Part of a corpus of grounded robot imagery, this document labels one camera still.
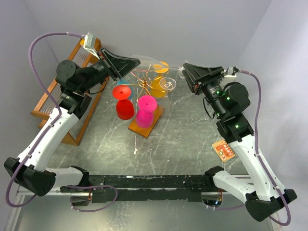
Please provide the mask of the blue wine glass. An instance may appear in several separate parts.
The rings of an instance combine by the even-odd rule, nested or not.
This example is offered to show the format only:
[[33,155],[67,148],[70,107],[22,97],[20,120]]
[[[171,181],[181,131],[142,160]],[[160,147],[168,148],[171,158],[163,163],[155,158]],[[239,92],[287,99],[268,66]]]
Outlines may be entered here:
[[129,100],[132,100],[133,95],[134,95],[134,93],[133,93],[133,88],[132,88],[131,85],[129,85],[129,82],[128,82],[127,80],[125,80],[125,79],[120,79],[120,80],[117,82],[116,85],[117,85],[117,86],[123,85],[123,86],[129,87],[129,88],[130,88],[130,96],[128,97],[128,99],[129,99]]

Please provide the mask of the clear wine glass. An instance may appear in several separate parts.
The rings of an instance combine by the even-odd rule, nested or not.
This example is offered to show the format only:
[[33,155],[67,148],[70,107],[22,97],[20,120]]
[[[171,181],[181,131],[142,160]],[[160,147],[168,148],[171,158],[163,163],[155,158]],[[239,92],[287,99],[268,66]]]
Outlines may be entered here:
[[169,64],[164,63],[163,61],[158,61],[148,56],[132,55],[131,57],[139,59],[140,61],[140,64],[133,69],[133,71],[135,72],[144,72],[144,73],[155,72],[159,74],[161,71],[175,70],[177,71],[177,75],[180,78],[184,79],[184,75],[182,73],[182,71],[184,70],[183,66],[180,67],[170,66]]
[[168,94],[171,93],[176,87],[176,80],[171,77],[162,77],[159,80],[159,91],[160,94],[158,98],[168,97]]

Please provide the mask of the yellow wine glass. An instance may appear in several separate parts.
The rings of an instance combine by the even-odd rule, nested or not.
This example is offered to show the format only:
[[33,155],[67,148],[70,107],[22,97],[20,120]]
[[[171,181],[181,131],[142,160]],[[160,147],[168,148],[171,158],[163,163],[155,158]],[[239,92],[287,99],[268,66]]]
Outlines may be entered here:
[[169,68],[162,68],[162,66],[168,66],[164,61],[160,61],[159,64],[151,66],[151,71],[154,72],[154,78],[150,86],[150,94],[154,98],[163,98],[165,90],[160,86],[160,80],[169,72]]

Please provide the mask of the red wine glass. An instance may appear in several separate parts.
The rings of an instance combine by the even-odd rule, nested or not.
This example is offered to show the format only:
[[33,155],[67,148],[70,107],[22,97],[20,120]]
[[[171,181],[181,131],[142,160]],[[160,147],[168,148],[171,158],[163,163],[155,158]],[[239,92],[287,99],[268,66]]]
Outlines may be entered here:
[[134,106],[128,99],[130,88],[123,85],[116,86],[112,91],[112,95],[117,99],[117,116],[122,120],[130,120],[135,114]]

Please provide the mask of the magenta wine glass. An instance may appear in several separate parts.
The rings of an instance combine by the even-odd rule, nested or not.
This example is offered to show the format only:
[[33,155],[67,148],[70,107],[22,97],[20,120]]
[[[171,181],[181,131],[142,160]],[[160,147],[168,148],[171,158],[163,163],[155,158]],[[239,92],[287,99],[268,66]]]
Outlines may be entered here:
[[154,120],[154,111],[157,108],[157,101],[150,95],[144,95],[138,100],[138,111],[136,123],[141,128],[149,128]]

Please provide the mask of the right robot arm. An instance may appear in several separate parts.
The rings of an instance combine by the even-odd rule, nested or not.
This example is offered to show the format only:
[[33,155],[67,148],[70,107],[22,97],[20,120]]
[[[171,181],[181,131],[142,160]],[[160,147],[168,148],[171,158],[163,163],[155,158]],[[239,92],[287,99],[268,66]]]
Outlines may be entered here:
[[297,198],[293,189],[287,189],[275,176],[258,146],[257,122],[253,126],[243,115],[250,106],[246,87],[236,81],[224,84],[227,77],[237,73],[253,74],[236,67],[201,67],[189,63],[183,64],[182,74],[195,95],[204,94],[203,103],[214,110],[218,119],[218,132],[242,161],[253,184],[231,176],[223,168],[216,166],[205,172],[203,185],[209,191],[225,190],[244,205],[250,216],[256,221],[270,218],[272,214],[285,208],[287,221],[291,222],[288,204]]

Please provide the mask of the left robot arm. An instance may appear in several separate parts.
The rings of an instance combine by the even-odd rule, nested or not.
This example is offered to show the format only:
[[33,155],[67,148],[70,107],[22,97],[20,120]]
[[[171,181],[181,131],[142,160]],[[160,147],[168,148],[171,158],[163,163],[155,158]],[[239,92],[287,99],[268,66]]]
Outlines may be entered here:
[[56,82],[62,94],[50,117],[31,144],[17,158],[9,157],[4,168],[13,181],[37,196],[46,195],[54,187],[72,185],[78,192],[90,186],[89,173],[77,166],[47,168],[51,155],[68,131],[82,118],[92,98],[90,89],[108,77],[121,79],[140,65],[133,57],[115,55],[103,48],[97,52],[98,61],[80,67],[71,60],[61,61],[56,69]]

